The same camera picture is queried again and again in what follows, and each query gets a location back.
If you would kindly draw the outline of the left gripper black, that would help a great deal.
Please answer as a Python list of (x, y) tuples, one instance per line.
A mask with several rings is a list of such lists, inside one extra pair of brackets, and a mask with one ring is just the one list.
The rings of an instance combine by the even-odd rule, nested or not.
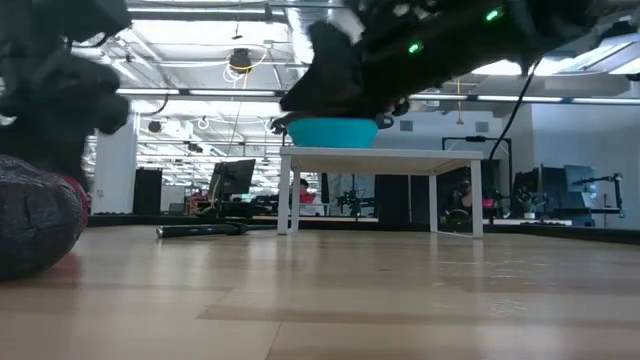
[[(96, 131), (112, 135), (129, 118), (129, 100), (117, 93), (120, 78), (110, 67), (69, 53), (31, 58), (8, 52), (0, 55), (0, 150), (17, 150), (39, 141), (78, 144)], [(83, 169), (84, 150), (24, 155), (0, 152), (37, 169), (76, 180), (89, 189)]]

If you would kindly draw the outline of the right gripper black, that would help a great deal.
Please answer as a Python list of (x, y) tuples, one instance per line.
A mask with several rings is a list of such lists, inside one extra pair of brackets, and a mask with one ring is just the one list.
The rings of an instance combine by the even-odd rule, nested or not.
[[(505, 54), (505, 0), (344, 0), (364, 30), (354, 46), (362, 94), (344, 111), (374, 117), (408, 96), (438, 87)], [(344, 91), (350, 38), (330, 22), (308, 27), (314, 52), (306, 73), (279, 101), (312, 112)]]

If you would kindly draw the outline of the small red fruit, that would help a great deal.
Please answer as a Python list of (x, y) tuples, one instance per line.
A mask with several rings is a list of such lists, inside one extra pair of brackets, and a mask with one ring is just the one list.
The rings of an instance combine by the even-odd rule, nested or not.
[(74, 190), (76, 198), (79, 200), (81, 208), (80, 212), (82, 218), (82, 229), (85, 229), (88, 224), (89, 216), (89, 201), (86, 192), (81, 184), (74, 178), (67, 175), (62, 175), (61, 178)]

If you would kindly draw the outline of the blue collapsible colander bowl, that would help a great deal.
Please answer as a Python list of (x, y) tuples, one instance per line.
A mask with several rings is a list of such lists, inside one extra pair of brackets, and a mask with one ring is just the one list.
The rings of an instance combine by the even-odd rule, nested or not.
[(289, 113), (272, 121), (274, 134), (288, 135), (297, 147), (371, 148), (379, 130), (394, 125), (391, 116), (321, 117)]

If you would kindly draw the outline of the dark purple wrinkled fruit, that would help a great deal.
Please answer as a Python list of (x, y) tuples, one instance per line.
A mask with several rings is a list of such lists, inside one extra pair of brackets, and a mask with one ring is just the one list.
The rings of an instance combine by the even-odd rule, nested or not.
[(80, 203), (61, 176), (0, 156), (0, 281), (51, 268), (79, 239)]

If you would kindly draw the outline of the black kitchen knife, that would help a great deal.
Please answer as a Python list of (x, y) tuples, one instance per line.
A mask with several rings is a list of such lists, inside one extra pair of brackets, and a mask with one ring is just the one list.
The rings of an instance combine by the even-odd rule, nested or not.
[(178, 237), (193, 237), (207, 235), (228, 235), (238, 236), (249, 231), (276, 230), (274, 225), (248, 225), (239, 222), (227, 222), (219, 224), (203, 225), (171, 225), (160, 226), (156, 229), (156, 236), (159, 239), (169, 239)]

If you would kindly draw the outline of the white pillar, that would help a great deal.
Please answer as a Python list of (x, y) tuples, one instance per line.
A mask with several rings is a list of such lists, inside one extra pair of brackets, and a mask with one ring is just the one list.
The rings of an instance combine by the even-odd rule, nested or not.
[(138, 114), (132, 114), (113, 135), (97, 136), (93, 214), (133, 210), (139, 120)]

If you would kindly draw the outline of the white perforated metal shelf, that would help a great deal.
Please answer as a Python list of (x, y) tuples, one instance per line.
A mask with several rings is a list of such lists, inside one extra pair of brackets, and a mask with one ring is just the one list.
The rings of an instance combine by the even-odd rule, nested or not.
[(299, 228), (299, 185), (303, 172), (420, 175), (429, 178), (429, 226), (438, 231), (437, 177), (465, 165), (471, 170), (472, 237), (484, 235), (480, 151), (282, 147), (277, 233)]

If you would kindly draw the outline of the black cabinet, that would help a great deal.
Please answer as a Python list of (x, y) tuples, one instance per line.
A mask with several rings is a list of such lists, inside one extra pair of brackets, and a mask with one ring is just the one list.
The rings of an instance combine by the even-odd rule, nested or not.
[(135, 215), (159, 215), (161, 210), (162, 170), (136, 170), (133, 213)]

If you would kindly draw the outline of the black computer monitor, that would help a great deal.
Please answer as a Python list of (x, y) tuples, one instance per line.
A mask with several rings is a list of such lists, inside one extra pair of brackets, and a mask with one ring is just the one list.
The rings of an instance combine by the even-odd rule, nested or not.
[(232, 195), (247, 194), (255, 164), (255, 159), (217, 163), (209, 184), (209, 198), (229, 200)]

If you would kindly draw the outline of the grey monitor back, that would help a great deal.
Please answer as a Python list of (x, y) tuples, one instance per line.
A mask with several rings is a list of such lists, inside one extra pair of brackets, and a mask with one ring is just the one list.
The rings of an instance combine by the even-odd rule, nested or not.
[(565, 165), (566, 188), (570, 193), (596, 194), (595, 169), (590, 166)]

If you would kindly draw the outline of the silver ventilation duct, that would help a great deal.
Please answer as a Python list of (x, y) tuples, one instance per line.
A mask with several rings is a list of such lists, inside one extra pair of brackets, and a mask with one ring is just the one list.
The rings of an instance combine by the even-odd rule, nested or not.
[(319, 8), (287, 8), (285, 11), (291, 27), (291, 43), (297, 60), (310, 64), (314, 57), (308, 28), (326, 18), (326, 10)]

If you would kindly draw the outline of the thin black stand frame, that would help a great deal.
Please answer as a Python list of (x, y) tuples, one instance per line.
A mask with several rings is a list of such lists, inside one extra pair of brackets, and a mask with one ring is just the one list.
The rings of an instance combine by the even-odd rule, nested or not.
[(494, 219), (506, 219), (512, 215), (512, 206), (515, 204), (513, 190), (513, 157), (512, 141), (509, 138), (485, 137), (482, 135), (466, 137), (443, 137), (441, 148), (453, 150), (459, 142), (465, 143), (490, 143), (491, 148), (496, 147), (494, 157), (486, 158), (481, 162), (483, 209), (485, 216), (491, 221)]

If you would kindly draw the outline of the long ceiling light rail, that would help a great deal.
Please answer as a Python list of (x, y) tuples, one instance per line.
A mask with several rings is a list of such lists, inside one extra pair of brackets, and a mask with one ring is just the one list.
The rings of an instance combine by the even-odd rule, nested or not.
[[(189, 97), (230, 101), (275, 101), (285, 96), (284, 90), (189, 89), (189, 88), (121, 88), (118, 94), (134, 99), (186, 99)], [(517, 95), (418, 93), (409, 100), (444, 102), (515, 103)], [(523, 96), (523, 103), (560, 105), (640, 106), (640, 98), (622, 97), (554, 97)]]

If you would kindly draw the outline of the black aluminium table frame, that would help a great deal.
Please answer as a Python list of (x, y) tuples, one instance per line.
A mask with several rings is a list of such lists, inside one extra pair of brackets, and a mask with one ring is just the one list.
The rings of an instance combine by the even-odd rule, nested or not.
[[(152, 226), (152, 225), (205, 225), (215, 220), (188, 216), (143, 216), (143, 215), (91, 215), (89, 228), (115, 226)], [(429, 232), (428, 224), (386, 224), (374, 219), (361, 218), (328, 218), (303, 217), (299, 228), (305, 230), (349, 230), (349, 231), (381, 231), (381, 232)], [(484, 225), (484, 234), (522, 234), (551, 238), (565, 238), (602, 243), (617, 243), (640, 246), (640, 230), (603, 229), (595, 227), (574, 227), (564, 225), (546, 225), (525, 223), (517, 225), (501, 225), (497, 222)]]

